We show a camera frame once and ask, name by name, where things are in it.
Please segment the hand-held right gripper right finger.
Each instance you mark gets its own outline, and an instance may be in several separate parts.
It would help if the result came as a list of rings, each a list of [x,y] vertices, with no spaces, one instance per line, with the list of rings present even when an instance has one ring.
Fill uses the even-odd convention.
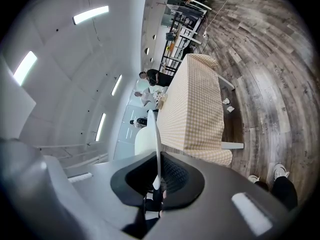
[[[167,152],[198,169],[204,188],[189,206],[164,211],[147,233],[149,240],[277,240],[299,209],[278,199],[231,168]]]

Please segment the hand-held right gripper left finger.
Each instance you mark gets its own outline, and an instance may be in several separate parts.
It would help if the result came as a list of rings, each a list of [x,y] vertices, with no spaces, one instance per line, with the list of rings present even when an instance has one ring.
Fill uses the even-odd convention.
[[[58,160],[45,156],[42,166],[48,188],[43,216],[43,239],[49,240],[160,240],[161,220],[146,228],[143,211],[129,206],[112,190],[112,178],[121,169],[141,165],[155,154],[90,165],[93,176],[70,183]]]

